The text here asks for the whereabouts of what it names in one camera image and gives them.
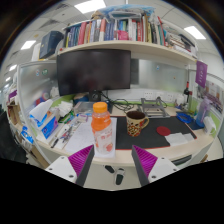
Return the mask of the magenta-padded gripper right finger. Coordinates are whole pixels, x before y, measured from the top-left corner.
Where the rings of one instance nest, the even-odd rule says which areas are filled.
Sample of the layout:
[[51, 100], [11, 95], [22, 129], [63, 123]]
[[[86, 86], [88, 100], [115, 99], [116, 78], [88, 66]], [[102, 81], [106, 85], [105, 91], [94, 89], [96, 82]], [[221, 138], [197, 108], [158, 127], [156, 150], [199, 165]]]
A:
[[141, 186], [146, 186], [178, 171], [178, 167], [169, 159], [156, 157], [139, 146], [133, 145], [131, 154]]

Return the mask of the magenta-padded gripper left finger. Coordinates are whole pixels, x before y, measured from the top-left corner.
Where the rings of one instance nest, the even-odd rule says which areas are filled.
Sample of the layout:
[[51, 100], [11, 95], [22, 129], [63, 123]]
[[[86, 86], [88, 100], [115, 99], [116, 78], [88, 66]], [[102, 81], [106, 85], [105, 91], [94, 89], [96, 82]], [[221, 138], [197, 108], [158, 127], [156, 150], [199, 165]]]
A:
[[83, 187], [94, 157], [94, 146], [90, 145], [69, 157], [60, 156], [46, 171]]

